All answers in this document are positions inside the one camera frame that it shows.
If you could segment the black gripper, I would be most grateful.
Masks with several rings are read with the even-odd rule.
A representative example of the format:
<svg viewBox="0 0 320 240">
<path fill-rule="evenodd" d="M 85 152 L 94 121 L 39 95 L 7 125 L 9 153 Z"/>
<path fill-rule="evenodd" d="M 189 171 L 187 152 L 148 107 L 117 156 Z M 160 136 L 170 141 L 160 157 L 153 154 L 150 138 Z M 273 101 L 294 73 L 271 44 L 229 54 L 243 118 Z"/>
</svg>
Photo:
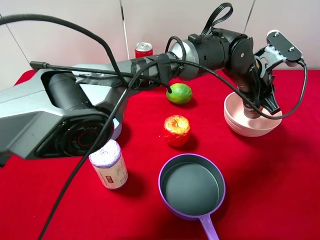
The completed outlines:
<svg viewBox="0 0 320 240">
<path fill-rule="evenodd" d="M 252 50 L 247 47 L 237 54 L 237 87 L 249 100 L 260 100 L 260 105 L 273 116 L 281 111 L 271 93 L 277 50 L 274 46 L 265 46 L 256 53 Z"/>
</svg>

